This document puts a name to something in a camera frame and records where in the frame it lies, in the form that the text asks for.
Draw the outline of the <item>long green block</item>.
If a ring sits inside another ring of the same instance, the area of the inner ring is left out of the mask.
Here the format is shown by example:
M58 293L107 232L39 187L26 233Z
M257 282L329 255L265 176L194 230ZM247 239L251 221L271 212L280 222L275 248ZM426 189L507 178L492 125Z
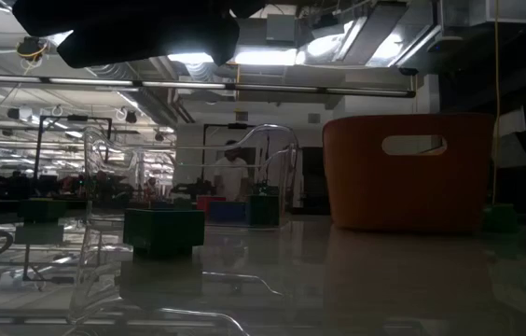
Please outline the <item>long green block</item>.
M482 230L512 233L519 230L518 214L513 204L498 203L483 209Z

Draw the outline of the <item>clear plastic bin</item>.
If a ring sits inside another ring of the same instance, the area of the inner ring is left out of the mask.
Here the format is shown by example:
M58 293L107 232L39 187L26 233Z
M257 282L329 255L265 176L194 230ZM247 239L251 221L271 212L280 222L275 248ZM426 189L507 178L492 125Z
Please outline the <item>clear plastic bin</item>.
M247 219L244 224L216 224L204 212L206 224L273 230L290 217L299 143L288 127L206 125L199 141L188 140L178 132L168 141L151 145L115 142L96 128L86 128L83 145L84 194L91 225L120 224L129 208L198 210L198 195L217 196L215 162L235 147L242 149L240 157L246 161L249 174L243 203L247 204L250 195L277 195L279 226L253 227Z

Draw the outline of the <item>ceiling light fixture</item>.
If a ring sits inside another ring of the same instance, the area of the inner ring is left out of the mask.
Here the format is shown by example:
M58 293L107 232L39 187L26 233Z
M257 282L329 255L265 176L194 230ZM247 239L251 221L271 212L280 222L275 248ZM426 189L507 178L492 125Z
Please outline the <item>ceiling light fixture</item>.
M292 66L297 63L297 49L256 48L239 46L226 63L240 65ZM175 53L167 58L184 64L214 63L214 58L205 52Z

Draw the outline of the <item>person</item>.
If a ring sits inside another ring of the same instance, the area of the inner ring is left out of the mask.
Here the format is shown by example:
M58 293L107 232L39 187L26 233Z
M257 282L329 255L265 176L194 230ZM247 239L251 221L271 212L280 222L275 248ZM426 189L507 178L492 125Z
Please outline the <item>person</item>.
M246 161L240 157L241 151L240 147L226 150L215 162L216 195L229 202L243 202L248 193L249 174Z

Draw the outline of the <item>small red block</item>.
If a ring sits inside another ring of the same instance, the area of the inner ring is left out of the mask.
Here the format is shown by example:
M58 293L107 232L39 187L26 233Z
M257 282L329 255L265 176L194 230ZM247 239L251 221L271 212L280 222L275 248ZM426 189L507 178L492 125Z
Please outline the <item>small red block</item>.
M224 202L225 197L212 196L212 195L198 195L197 196L197 209L205 213L209 212L211 203Z

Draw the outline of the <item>orange plastic bin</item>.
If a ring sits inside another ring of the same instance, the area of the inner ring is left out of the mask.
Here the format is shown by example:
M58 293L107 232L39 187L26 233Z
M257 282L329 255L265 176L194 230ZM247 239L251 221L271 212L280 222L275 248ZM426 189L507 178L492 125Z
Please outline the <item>orange plastic bin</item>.
M494 118L488 114L356 116L323 128L333 224L359 231L470 233L481 226ZM440 153L390 155L389 136L440 135Z

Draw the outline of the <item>small green block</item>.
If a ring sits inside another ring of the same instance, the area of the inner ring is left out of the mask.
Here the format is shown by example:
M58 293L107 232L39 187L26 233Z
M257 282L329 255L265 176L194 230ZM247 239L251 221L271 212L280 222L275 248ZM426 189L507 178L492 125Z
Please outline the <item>small green block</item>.
M205 215L198 210L126 209L123 243L135 257L190 256L204 243Z
M250 195L246 205L246 218L253 227L278 227L280 219L277 195Z
M67 211L65 201L51 199L30 199L20 201L18 216L24 222L51 222L62 217Z

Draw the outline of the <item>black aluminium table frame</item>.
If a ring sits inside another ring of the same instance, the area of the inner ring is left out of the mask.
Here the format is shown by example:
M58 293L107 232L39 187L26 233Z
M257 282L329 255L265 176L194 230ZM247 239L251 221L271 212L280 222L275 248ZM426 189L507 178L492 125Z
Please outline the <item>black aluminium table frame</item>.
M384 90L375 88L337 88L318 86L289 86L251 83L214 83L176 80L126 80L126 79L101 79L101 78L72 78L72 77L30 77L30 76L5 76L0 75L0 83L14 84L42 84L42 85L68 85L68 86L105 86L111 88L162 88L162 89L188 89L209 91L264 91L288 92L319 95L348 95L369 96L383 98L414 98L415 91Z

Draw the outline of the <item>metal ceiling duct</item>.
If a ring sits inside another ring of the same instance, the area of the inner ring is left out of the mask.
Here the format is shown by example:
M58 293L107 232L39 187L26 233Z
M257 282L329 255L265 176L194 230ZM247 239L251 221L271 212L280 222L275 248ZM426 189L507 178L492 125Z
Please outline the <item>metal ceiling duct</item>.
M437 23L433 0L371 0L364 9L336 55L344 66L399 66Z

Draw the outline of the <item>small blue block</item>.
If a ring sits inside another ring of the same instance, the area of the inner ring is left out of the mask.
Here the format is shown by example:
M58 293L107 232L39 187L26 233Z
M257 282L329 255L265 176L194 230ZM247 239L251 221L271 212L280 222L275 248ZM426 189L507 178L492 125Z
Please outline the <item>small blue block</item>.
M208 220L216 224L244 224L246 222L246 203L210 202Z

